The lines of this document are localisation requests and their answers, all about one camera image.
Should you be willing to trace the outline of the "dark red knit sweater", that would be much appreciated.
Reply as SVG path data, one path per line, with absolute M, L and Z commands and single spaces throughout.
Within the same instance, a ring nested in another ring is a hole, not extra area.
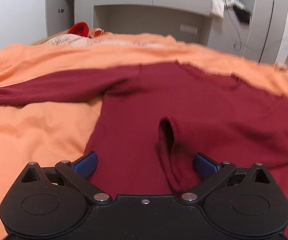
M 103 94 L 85 147 L 89 181 L 116 194 L 183 193 L 201 152 L 239 167 L 263 163 L 288 198 L 288 98 L 235 76 L 176 62 L 56 72 L 0 88 L 0 105 L 85 102 Z

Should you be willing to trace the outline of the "orange duvet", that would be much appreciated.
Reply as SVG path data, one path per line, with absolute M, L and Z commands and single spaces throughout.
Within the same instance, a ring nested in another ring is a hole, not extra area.
M 255 87 L 288 97 L 288 70 L 273 65 L 178 42 L 171 36 L 108 33 L 103 38 L 149 41 L 162 47 L 12 44 L 0 50 L 0 87 L 62 70 L 177 60 L 207 72 L 235 74 Z M 24 107 L 0 106 L 0 203 L 26 163 L 37 161 L 43 166 L 52 166 L 60 160 L 80 157 L 94 130 L 101 105 L 98 97 L 77 104 L 45 102 Z M 5 236 L 0 221 L 0 239 Z

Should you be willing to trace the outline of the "pink patterned bedsheet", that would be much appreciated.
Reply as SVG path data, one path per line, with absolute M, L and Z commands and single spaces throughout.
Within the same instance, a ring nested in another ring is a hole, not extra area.
M 121 45 L 121 46 L 140 46 L 140 47 L 162 47 L 162 44 L 153 43 L 149 41 L 129 41 L 119 39 L 103 38 L 106 33 L 103 29 L 91 29 L 86 37 L 77 34 L 61 34 L 49 39 L 43 44 L 50 44 L 54 46 L 69 45 L 72 47 L 91 47 L 100 44 Z

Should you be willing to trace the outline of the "bright red garment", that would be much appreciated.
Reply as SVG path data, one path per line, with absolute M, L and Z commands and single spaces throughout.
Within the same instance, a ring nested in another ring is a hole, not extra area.
M 81 37 L 88 37 L 89 26 L 85 22 L 78 22 L 69 29 L 68 34 L 74 34 Z

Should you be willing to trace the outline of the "black garment on sill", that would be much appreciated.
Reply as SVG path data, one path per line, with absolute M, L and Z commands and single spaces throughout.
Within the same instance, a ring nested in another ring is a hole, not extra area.
M 233 6 L 233 11 L 240 23 L 247 24 L 247 25 L 250 24 L 252 15 L 249 11 L 245 9 L 241 9 L 236 5 Z

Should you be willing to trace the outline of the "grey wardrobe unit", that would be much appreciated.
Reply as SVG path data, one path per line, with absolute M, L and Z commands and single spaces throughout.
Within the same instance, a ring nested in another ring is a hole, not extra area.
M 233 7 L 224 18 L 211 15 L 211 0 L 74 0 L 74 24 L 117 34 L 159 34 L 198 43 L 260 63 L 275 63 L 285 34 L 288 0 L 239 0 L 251 13 L 250 24 L 237 19 Z M 180 25 L 198 27 L 198 34 L 181 32 Z

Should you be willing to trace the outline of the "white garment on sill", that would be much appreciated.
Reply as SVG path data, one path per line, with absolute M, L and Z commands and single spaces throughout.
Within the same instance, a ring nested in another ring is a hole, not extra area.
M 224 9 L 237 6 L 241 10 L 245 10 L 245 5 L 237 0 L 211 0 L 211 15 L 217 18 L 224 18 Z

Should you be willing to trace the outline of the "open wardrobe door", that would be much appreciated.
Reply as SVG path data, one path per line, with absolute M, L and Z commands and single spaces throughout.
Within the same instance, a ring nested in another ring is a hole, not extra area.
M 74 0 L 45 0 L 47 36 L 60 33 L 74 24 Z

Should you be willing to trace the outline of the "white wall socket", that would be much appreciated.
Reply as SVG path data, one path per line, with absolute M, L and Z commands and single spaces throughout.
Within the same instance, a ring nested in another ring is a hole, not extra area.
M 188 33 L 192 35 L 198 34 L 198 27 L 191 26 L 191 25 L 181 24 L 179 30 L 183 33 Z

